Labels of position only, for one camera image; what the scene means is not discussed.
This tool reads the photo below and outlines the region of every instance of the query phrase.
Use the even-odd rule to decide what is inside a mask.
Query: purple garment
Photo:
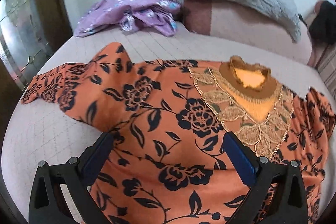
[[[80,19],[74,35],[85,37],[119,24],[127,32],[154,27],[172,36],[177,29],[173,15],[180,9],[181,5],[172,0],[101,0]]]

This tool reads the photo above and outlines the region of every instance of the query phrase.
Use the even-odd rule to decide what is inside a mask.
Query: embroidered neckline
[[[239,140],[249,146],[253,152],[259,156],[271,159],[276,154],[281,143],[285,140],[291,126],[291,116],[294,111],[292,107],[293,93],[285,86],[277,83],[276,90],[270,99],[276,96],[274,108],[262,122],[255,121],[245,109],[239,105],[235,98],[229,95],[221,83],[239,96],[254,103],[262,103],[267,99],[251,98],[235,90],[232,85],[216,69],[189,68],[194,85],[200,93],[202,99],[216,115],[217,120],[222,124],[226,131],[233,131]]]
[[[252,72],[259,71],[265,77],[265,80],[257,88],[251,86],[244,87],[242,81],[237,76],[235,69],[243,69]],[[214,71],[214,74],[216,74],[219,83],[223,83],[231,91],[244,97],[248,101],[256,99],[255,101],[259,102],[260,100],[269,100],[270,98],[279,95],[279,83],[271,77],[271,70],[269,68],[262,66],[259,63],[254,65],[245,63],[239,56],[232,56],[229,62],[222,63],[219,70]]]

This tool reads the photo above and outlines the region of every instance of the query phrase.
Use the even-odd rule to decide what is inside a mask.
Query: neckline
[[[265,80],[257,88],[251,86],[244,87],[243,82],[237,76],[235,69],[243,69],[252,72],[259,71],[265,77]],[[245,63],[239,56],[232,56],[229,62],[222,63],[219,67],[219,73],[220,76],[233,87],[233,92],[237,90],[247,97],[265,100],[274,97],[275,93],[277,93],[278,82],[271,77],[271,69],[262,66],[259,63],[253,65]]]

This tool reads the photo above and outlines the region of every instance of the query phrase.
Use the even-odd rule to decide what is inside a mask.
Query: metal screw
[[[294,160],[291,161],[291,165],[292,165],[293,167],[297,167],[297,166],[298,166],[297,162],[294,161]]]
[[[74,164],[74,163],[77,162],[77,160],[78,160],[77,157],[71,157],[71,158],[69,159],[69,163],[70,163],[70,164]]]
[[[261,163],[268,163],[268,158],[266,157],[260,157],[259,160]]]
[[[45,161],[44,160],[40,160],[38,163],[39,167],[43,167],[43,165],[45,165]]]

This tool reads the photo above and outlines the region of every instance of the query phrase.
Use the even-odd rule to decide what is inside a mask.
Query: white bed sheet
[[[70,38],[43,66],[47,72],[67,62],[87,63],[110,42],[121,42],[133,62],[161,59],[207,59],[227,61],[240,55],[248,63],[261,63],[272,69],[272,75],[300,96],[305,97],[310,86],[323,92],[336,110],[336,103],[316,70],[265,50],[229,40],[189,33],[179,23],[174,37],[145,30],[124,35],[119,27],[85,38]],[[49,165],[65,163],[72,156],[80,156],[91,146],[100,132],[66,116],[57,104],[36,100],[27,105],[19,102],[9,122],[2,148],[2,175],[16,206],[28,220],[28,208],[37,163],[46,160]],[[335,135],[330,147],[335,147]],[[336,149],[330,149],[325,167],[325,180],[320,201],[320,212],[330,202],[336,189],[333,180]],[[80,221],[66,187],[62,187],[75,220]]]

